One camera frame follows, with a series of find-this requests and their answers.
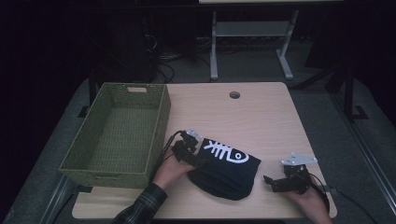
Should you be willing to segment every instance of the white robot part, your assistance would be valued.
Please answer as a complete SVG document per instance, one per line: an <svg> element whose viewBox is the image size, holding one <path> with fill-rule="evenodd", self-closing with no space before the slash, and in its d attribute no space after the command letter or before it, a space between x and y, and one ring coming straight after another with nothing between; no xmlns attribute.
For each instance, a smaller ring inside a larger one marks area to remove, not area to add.
<svg viewBox="0 0 396 224"><path fill-rule="evenodd" d="M303 165L313 162L318 162L317 158L307 157L292 152L290 157L282 161L282 164L295 166L295 165Z"/></svg>

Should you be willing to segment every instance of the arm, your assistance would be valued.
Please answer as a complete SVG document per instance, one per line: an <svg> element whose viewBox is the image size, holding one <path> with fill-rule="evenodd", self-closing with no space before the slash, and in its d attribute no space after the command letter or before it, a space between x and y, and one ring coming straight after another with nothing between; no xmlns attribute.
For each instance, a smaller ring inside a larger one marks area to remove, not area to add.
<svg viewBox="0 0 396 224"><path fill-rule="evenodd" d="M150 223L167 198L166 189L182 175L194 169L191 165L178 162L170 148L168 148L164 157L165 160L158 169L152 183L137 197L133 205L122 210L113 219L113 224Z"/></svg>
<svg viewBox="0 0 396 224"><path fill-rule="evenodd" d="M332 224L332 219L327 213L326 205L318 193L311 187L302 195L292 191L285 192L284 194L297 203L303 213L315 224Z"/></svg>

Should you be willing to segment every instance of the grommet hole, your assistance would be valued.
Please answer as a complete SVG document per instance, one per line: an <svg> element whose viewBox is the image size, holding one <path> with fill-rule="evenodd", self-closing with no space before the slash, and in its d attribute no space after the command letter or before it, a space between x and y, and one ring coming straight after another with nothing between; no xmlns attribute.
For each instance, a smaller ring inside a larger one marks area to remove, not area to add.
<svg viewBox="0 0 396 224"><path fill-rule="evenodd" d="M233 99L238 99L239 97L241 97L241 94L237 91L232 91L230 92L230 97Z"/></svg>

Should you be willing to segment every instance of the black cloth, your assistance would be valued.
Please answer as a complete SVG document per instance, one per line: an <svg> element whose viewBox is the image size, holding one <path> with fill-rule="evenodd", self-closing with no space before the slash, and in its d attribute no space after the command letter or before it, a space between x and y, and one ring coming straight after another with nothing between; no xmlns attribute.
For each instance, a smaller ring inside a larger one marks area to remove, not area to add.
<svg viewBox="0 0 396 224"><path fill-rule="evenodd" d="M210 163L188 173L193 184L214 196L234 201L250 194L259 159L207 138L197 156L210 159Z"/></svg>

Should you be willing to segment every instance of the white metal stand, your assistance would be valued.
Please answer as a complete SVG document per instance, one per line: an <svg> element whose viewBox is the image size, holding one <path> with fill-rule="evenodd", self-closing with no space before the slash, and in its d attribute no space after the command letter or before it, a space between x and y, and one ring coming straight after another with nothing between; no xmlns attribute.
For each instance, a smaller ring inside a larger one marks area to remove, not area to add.
<svg viewBox="0 0 396 224"><path fill-rule="evenodd" d="M288 61L285 58L298 10L294 10L289 21L217 21L216 11L212 21L212 51L210 52L210 78L217 80L218 61L216 57L217 36L285 36L281 49L276 50L276 56L282 66L286 79L293 79Z"/></svg>

